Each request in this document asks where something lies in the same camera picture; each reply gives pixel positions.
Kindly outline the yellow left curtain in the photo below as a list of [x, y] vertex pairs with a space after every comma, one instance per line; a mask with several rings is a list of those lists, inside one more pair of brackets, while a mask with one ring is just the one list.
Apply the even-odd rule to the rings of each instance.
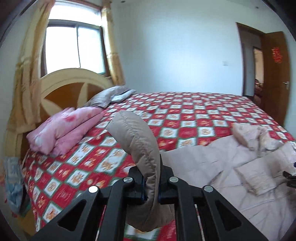
[[7, 129], [26, 133], [41, 122], [41, 56], [49, 15], [55, 1], [37, 1], [22, 41], [15, 70], [13, 106]]

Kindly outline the window with dark frame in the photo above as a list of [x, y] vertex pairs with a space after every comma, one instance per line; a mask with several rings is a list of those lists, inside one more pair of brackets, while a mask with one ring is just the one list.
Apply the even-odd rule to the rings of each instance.
[[42, 49], [42, 75], [70, 68], [110, 76], [103, 29], [89, 23], [51, 19]]

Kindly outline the cream and brown headboard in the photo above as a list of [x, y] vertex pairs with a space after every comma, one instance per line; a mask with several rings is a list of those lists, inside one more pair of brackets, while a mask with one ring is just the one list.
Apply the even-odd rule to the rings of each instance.
[[47, 118], [65, 108], [80, 108], [94, 95], [113, 86], [110, 78], [86, 69], [68, 68], [52, 72], [40, 79], [41, 121], [20, 133], [6, 130], [4, 155], [23, 159], [29, 143], [26, 135]]

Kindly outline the yellow right curtain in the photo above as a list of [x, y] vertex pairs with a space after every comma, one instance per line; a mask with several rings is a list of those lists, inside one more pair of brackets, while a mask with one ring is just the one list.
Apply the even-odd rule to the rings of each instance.
[[101, 21], [105, 51], [112, 82], [114, 85], [125, 85], [125, 78], [123, 75], [123, 70], [119, 59], [113, 31], [114, 27], [111, 11], [111, 1], [102, 1]]

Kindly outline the pink folded blanket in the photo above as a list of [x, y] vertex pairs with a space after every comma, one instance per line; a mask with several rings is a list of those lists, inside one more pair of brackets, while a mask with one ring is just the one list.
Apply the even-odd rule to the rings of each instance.
[[69, 152], [104, 117], [102, 108], [66, 108], [27, 134], [30, 149], [45, 155]]

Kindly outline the brown wooden door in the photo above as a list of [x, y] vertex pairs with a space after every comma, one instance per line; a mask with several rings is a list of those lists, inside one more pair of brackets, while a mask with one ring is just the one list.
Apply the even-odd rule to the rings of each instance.
[[[275, 63], [272, 48], [279, 47], [282, 62]], [[264, 83], [261, 108], [278, 124], [284, 125], [287, 114], [290, 89], [286, 90], [283, 82], [290, 82], [290, 57], [284, 32], [262, 35]]]

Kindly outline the grey striped pillow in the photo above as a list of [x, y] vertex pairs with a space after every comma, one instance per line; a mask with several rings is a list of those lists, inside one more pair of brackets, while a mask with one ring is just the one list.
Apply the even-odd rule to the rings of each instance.
[[136, 90], [127, 88], [125, 85], [110, 87], [93, 96], [84, 104], [84, 107], [107, 108], [112, 103], [124, 101], [136, 92]]

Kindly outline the yellow curtain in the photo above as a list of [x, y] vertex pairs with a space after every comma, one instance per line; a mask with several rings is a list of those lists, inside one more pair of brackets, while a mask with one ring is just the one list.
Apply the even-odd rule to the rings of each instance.
[[125, 78], [123, 75], [123, 70], [119, 59], [113, 31], [114, 27], [111, 11], [111, 1], [102, 1], [101, 21], [105, 51], [112, 82], [114, 85], [125, 85]]
[[55, 1], [37, 1], [22, 41], [15, 70], [13, 106], [7, 129], [26, 133], [41, 122], [41, 56], [49, 15]]

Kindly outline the beige quilted down jacket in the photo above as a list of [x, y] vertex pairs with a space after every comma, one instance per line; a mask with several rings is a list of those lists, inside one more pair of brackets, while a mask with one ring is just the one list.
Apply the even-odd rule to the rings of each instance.
[[232, 134], [207, 146], [187, 146], [162, 152], [147, 123], [130, 111], [120, 111], [107, 131], [131, 155], [145, 178], [147, 201], [130, 207], [126, 221], [150, 232], [174, 219], [172, 205], [157, 203], [161, 165], [188, 184], [213, 186], [268, 240], [280, 240], [295, 219], [295, 190], [283, 171], [295, 173], [293, 143], [281, 143], [260, 126], [236, 124]]

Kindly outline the blue patterned cloth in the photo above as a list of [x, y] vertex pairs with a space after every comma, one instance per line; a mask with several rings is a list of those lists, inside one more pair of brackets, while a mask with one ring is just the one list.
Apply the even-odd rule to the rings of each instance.
[[27, 197], [18, 157], [4, 158], [4, 186], [11, 211], [16, 215], [24, 216], [30, 200]]

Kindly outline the red patterned bed sheet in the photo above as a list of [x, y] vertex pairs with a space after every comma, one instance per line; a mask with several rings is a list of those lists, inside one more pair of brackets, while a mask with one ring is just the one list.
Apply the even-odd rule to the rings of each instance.
[[36, 230], [92, 184], [104, 188], [124, 177], [131, 157], [106, 132], [121, 110], [139, 115], [151, 128], [162, 151], [207, 145], [230, 135], [234, 122], [260, 124], [282, 142], [292, 136], [246, 97], [199, 93], [133, 94], [110, 105], [104, 117], [67, 154], [50, 157], [29, 151], [23, 171], [32, 200]]

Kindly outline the red double happiness sticker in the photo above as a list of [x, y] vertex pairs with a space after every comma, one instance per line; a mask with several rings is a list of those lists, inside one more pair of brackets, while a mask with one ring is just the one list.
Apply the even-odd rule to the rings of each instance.
[[272, 50], [274, 62], [280, 64], [282, 62], [282, 55], [280, 53], [280, 48], [274, 47], [271, 50]]

